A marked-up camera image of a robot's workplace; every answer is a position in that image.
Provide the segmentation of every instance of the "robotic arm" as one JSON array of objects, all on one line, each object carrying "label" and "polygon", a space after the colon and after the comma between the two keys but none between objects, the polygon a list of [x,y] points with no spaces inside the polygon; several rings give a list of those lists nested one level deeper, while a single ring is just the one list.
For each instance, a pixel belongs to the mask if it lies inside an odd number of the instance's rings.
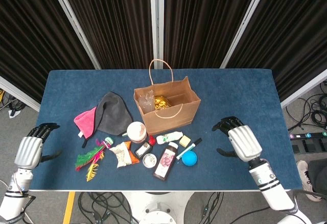
[{"label": "robotic arm", "polygon": [[18,170],[11,177],[0,207],[0,216],[6,220],[6,224],[14,224],[21,219],[24,220],[25,209],[35,199],[35,196],[28,194],[33,179],[32,169],[37,167],[40,162],[54,159],[60,155],[61,151],[53,155],[42,156],[45,140],[50,132],[57,128],[59,125],[56,123],[43,123],[32,129],[20,142],[15,158]]},{"label": "robotic arm", "polygon": [[244,125],[236,117],[223,118],[213,127],[213,131],[221,130],[230,140],[235,151],[217,151],[227,157],[239,157],[249,164],[249,172],[269,206],[276,211],[283,211],[288,215],[278,224],[312,224],[311,221],[298,209],[296,196],[295,203],[286,194],[278,178],[272,171],[269,162],[260,159],[262,148],[249,126]]}]

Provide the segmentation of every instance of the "blue ball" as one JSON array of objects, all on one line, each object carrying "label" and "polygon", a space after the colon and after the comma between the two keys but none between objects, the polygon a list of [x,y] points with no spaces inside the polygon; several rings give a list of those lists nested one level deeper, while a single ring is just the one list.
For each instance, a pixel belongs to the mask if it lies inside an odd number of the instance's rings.
[{"label": "blue ball", "polygon": [[193,166],[193,165],[195,165],[197,160],[198,160],[198,157],[196,156],[195,152],[193,152],[193,151],[187,151],[182,156],[182,162],[186,166]]}]

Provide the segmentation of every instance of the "sponge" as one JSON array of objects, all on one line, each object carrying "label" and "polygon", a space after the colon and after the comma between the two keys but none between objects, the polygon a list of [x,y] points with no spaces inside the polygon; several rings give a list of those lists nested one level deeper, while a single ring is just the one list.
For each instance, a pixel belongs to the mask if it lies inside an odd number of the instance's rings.
[{"label": "sponge", "polygon": [[183,136],[182,139],[179,141],[179,144],[181,144],[183,147],[187,147],[191,139],[187,136]]}]

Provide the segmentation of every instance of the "green feather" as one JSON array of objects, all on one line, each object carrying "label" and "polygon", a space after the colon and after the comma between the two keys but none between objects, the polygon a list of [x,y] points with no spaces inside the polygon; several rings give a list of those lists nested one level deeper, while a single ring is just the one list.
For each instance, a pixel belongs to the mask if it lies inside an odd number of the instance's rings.
[{"label": "green feather", "polygon": [[84,155],[78,155],[75,163],[76,170],[79,170],[84,165],[93,160],[94,156],[103,149],[104,146],[96,146],[92,151]]}]

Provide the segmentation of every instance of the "marker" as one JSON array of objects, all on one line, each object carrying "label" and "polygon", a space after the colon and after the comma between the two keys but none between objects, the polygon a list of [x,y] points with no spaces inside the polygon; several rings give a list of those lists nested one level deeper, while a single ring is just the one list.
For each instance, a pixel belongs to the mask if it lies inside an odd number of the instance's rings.
[{"label": "marker", "polygon": [[192,143],[191,146],[189,146],[189,147],[186,148],[183,152],[181,152],[180,155],[178,155],[178,156],[176,157],[176,159],[177,159],[177,160],[180,160],[180,158],[181,158],[181,157],[182,157],[182,156],[183,156],[187,151],[192,150],[193,148],[195,148],[195,146],[196,146],[197,144],[199,144],[201,141],[202,141],[201,138],[197,139],[195,142]]}]

